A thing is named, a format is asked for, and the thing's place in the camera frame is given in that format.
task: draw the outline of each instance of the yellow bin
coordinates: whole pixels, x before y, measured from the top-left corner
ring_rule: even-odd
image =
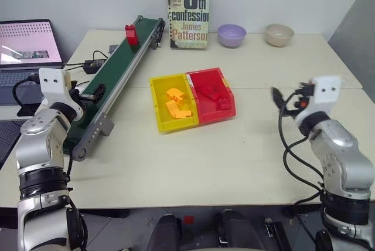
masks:
[[[151,78],[150,87],[159,132],[176,131],[199,125],[197,105],[188,78],[184,73]],[[171,116],[165,105],[170,100],[166,91],[171,88],[177,88],[183,92],[183,101],[178,107],[180,110],[190,110],[191,117],[175,119]]]

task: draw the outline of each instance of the laptop screen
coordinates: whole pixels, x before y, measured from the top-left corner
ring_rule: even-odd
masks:
[[[0,68],[62,62],[47,19],[0,23],[0,56]]]

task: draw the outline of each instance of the purple bowl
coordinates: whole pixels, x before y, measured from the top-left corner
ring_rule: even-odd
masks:
[[[241,45],[245,39],[246,30],[236,24],[225,24],[218,28],[217,36],[222,45],[234,48]]]

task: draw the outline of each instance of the green conveyor belt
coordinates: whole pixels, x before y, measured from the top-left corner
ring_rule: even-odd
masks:
[[[90,104],[81,120],[72,123],[66,138],[66,142],[71,146],[75,147],[79,143],[87,126],[105,103],[121,76],[127,71],[137,51],[147,41],[157,22],[157,19],[148,18],[139,21],[136,24],[136,29],[140,45],[130,46],[128,41],[124,40],[86,87],[83,94],[93,94],[96,87],[101,83],[105,84],[106,90],[99,103]]]

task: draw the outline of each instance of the book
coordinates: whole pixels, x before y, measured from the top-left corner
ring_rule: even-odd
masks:
[[[205,49],[210,0],[168,0],[171,48]]]

